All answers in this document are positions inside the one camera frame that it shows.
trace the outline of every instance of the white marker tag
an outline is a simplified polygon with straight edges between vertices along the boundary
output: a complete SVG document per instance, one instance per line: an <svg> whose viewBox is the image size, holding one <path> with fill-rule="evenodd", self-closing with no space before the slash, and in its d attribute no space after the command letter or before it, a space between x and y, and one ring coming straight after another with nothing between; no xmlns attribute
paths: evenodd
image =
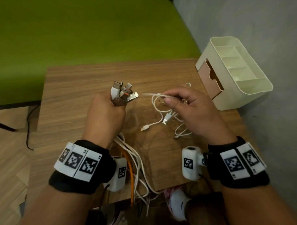
<svg viewBox="0 0 297 225"><path fill-rule="evenodd" d="M97 168L102 154L89 150L83 159L79 169L74 175L74 178L89 182Z"/></svg>
<svg viewBox="0 0 297 225"><path fill-rule="evenodd" d="M87 148L83 148L79 145L74 145L72 151L68 153L68 158L64 160L63 166L59 169L55 169L60 173L63 173L69 177L73 177L87 152Z"/></svg>
<svg viewBox="0 0 297 225"><path fill-rule="evenodd" d="M220 155L234 180L250 177L235 149L222 152Z"/></svg>
<svg viewBox="0 0 297 225"><path fill-rule="evenodd" d="M238 151L251 168L252 173L254 175L264 171L266 169L266 165L263 163L260 156L257 152L253 149L250 143L245 143L239 147L237 147Z"/></svg>
<svg viewBox="0 0 297 225"><path fill-rule="evenodd" d="M68 158L70 153L72 152L72 149L74 147L73 143L68 142L62 153L60 154L58 160L56 161L54 168L56 170L59 170L63 165L65 160Z"/></svg>

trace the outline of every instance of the white desk organizer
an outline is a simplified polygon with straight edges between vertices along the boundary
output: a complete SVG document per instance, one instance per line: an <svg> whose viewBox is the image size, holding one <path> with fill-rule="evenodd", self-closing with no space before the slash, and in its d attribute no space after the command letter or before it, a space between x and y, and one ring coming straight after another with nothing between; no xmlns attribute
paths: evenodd
<svg viewBox="0 0 297 225"><path fill-rule="evenodd" d="M217 86L219 82L219 88L205 84L199 71L205 71L202 65L209 71L214 70L217 81L213 81L210 72L207 79ZM273 89L272 83L235 37L212 37L197 61L196 68L218 110L239 108Z"/></svg>

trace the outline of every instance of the qr code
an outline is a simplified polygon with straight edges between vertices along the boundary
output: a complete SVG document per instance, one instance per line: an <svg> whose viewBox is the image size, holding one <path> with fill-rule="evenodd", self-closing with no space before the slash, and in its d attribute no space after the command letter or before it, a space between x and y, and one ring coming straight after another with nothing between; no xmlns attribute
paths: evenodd
<svg viewBox="0 0 297 225"><path fill-rule="evenodd" d="M184 158L184 167L193 169L193 160Z"/></svg>
<svg viewBox="0 0 297 225"><path fill-rule="evenodd" d="M252 149L243 153L242 155L251 167L260 162Z"/></svg>
<svg viewBox="0 0 297 225"><path fill-rule="evenodd" d="M64 162L64 160L66 159L68 153L70 152L70 149L64 149L64 151L62 152L60 158L59 158L59 161L60 162Z"/></svg>
<svg viewBox="0 0 297 225"><path fill-rule="evenodd" d="M79 170L85 173L93 174L97 164L97 160L86 157Z"/></svg>
<svg viewBox="0 0 297 225"><path fill-rule="evenodd" d="M65 165L76 169L82 158L83 158L82 155L80 155L76 152L72 152L70 154L68 160L65 162Z"/></svg>
<svg viewBox="0 0 297 225"><path fill-rule="evenodd" d="M226 158L226 159L224 159L224 161L225 161L228 169L230 170L230 172L245 169L244 166L242 165L242 163L240 162L238 156Z"/></svg>
<svg viewBox="0 0 297 225"><path fill-rule="evenodd" d="M124 177L125 174L126 174L126 167L119 168L119 176L118 176L118 178Z"/></svg>

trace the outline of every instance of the wooden table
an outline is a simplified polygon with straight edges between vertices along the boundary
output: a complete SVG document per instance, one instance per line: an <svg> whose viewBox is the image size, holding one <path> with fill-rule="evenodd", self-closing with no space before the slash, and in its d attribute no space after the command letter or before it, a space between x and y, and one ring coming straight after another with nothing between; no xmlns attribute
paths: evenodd
<svg viewBox="0 0 297 225"><path fill-rule="evenodd" d="M100 65L63 66L48 70L38 122L34 138L38 149L31 162L27 201L32 202L47 184L57 157L67 144L81 138L90 101L95 93L109 90L113 81L130 82L138 93L161 93L169 88L190 82L193 89L204 91L197 74L197 59L174 61L123 62ZM150 97L139 97L127 106L123 133L126 142L142 157L148 179L155 190L188 182L181 170L181 150L189 145L207 150L200 137L189 135L173 139L174 130L180 124L171 120L140 131L146 124L156 122L160 114L155 111ZM221 112L230 128L249 140L247 130L237 110ZM102 188L95 195L97 206ZM130 180L125 187L106 195L111 203L130 198Z"/></svg>

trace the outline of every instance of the wristband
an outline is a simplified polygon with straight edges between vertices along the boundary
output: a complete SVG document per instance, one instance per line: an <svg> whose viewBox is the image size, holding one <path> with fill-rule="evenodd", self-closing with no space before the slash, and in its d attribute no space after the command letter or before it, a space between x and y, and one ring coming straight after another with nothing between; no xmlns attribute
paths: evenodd
<svg viewBox="0 0 297 225"><path fill-rule="evenodd" d="M204 153L210 178L229 188L252 188L270 183L266 165L242 137L227 145L209 145Z"/></svg>
<svg viewBox="0 0 297 225"><path fill-rule="evenodd" d="M62 192L93 194L110 181L116 162L109 151L87 140L68 143L55 163L49 185Z"/></svg>

